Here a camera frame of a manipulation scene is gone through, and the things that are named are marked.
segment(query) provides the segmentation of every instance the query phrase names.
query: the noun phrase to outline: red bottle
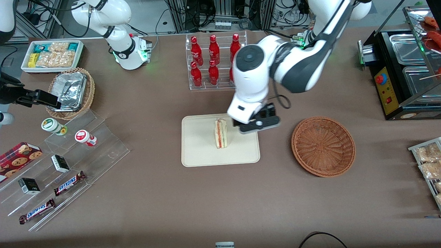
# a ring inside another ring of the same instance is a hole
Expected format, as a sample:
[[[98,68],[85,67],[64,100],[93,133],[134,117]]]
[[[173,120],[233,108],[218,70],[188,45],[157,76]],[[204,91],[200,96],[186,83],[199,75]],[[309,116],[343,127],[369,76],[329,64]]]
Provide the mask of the red bottle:
[[[234,80],[233,80],[233,67],[230,68],[230,85],[234,85]]]
[[[230,46],[230,61],[233,63],[234,55],[239,51],[240,43],[239,43],[239,35],[233,34],[233,42],[231,42]]]
[[[210,75],[210,83],[216,86],[219,83],[219,69],[216,66],[214,60],[210,60],[210,68],[208,68],[208,74]]]
[[[201,71],[198,69],[198,65],[196,62],[191,62],[191,79],[193,80],[193,84],[196,88],[200,88],[202,86],[202,74]]]
[[[202,49],[198,44],[198,39],[196,36],[192,36],[190,38],[191,41],[191,56],[193,60],[198,63],[198,66],[202,66],[204,64],[204,59],[202,59]]]
[[[219,45],[216,42],[216,35],[210,35],[210,47],[208,47],[210,53],[210,59],[214,60],[216,64],[221,62],[221,53],[219,51]]]

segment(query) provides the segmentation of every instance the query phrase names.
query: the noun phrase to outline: white jar with red lid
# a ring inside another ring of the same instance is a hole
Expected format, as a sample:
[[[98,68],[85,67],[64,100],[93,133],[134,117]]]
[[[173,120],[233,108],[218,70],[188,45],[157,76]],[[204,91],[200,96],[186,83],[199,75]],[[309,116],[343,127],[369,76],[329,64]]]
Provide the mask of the white jar with red lid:
[[[85,143],[86,145],[93,147],[97,144],[97,138],[92,136],[86,130],[80,130],[75,134],[75,140],[80,143]]]

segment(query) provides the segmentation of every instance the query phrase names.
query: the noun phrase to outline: brown woven basket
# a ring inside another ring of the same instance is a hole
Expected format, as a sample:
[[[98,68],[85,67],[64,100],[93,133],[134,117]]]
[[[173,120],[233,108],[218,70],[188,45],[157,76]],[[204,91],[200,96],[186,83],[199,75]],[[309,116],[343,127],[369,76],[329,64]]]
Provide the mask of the brown woven basket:
[[[291,148],[300,165],[319,177],[339,176],[355,160],[351,134],[340,123],[322,116],[304,119],[297,125]]]
[[[88,110],[92,105],[93,94],[95,93],[95,83],[93,82],[93,78],[83,68],[70,69],[62,73],[74,73],[74,72],[81,72],[87,76],[86,89],[84,90],[82,107],[77,112],[55,112],[50,110],[48,107],[46,107],[46,111],[49,113],[50,116],[54,118],[62,119],[62,120],[72,120],[75,116],[79,115],[81,112]],[[52,83],[49,86],[49,92],[52,91],[52,87],[54,86],[56,77],[52,80]]]

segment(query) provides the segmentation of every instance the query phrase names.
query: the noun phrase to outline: table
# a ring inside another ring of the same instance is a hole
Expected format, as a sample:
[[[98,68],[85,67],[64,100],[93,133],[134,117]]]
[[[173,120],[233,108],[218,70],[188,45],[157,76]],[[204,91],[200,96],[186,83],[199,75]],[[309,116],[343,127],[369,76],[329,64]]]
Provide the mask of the table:
[[[104,39],[85,39],[80,65],[96,83],[92,109],[106,119],[131,152],[91,189],[36,233],[0,206],[2,247],[297,247],[310,232],[325,231],[348,247],[439,247],[441,220],[407,147],[441,136],[440,121],[385,121],[369,70],[358,67],[357,40],[374,28],[348,28],[317,85],[281,94],[278,128],[258,134],[255,164],[182,166],[181,120],[225,113],[234,91],[188,88],[185,35],[160,36],[152,62],[125,71]],[[250,43],[264,37],[249,32]],[[54,75],[23,73],[30,89],[47,89]],[[0,152],[20,141],[40,144],[45,108],[12,105],[13,125],[0,129]],[[336,178],[319,178],[295,160],[290,137],[311,116],[331,117],[352,134],[357,156]],[[304,247],[337,247],[314,237]]]

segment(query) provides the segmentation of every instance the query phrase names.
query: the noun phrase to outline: stainless steel tray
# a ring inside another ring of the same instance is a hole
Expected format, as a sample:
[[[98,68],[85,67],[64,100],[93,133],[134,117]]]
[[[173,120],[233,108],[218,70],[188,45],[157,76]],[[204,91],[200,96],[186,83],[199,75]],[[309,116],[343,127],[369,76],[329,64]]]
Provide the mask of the stainless steel tray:
[[[424,65],[421,51],[412,34],[395,34],[389,37],[398,63],[402,65]]]
[[[403,69],[403,74],[412,95],[425,90],[434,83],[433,78],[419,80],[420,78],[430,76],[427,66],[407,66]],[[422,95],[418,101],[441,101],[440,87],[436,87],[428,93],[429,94]]]

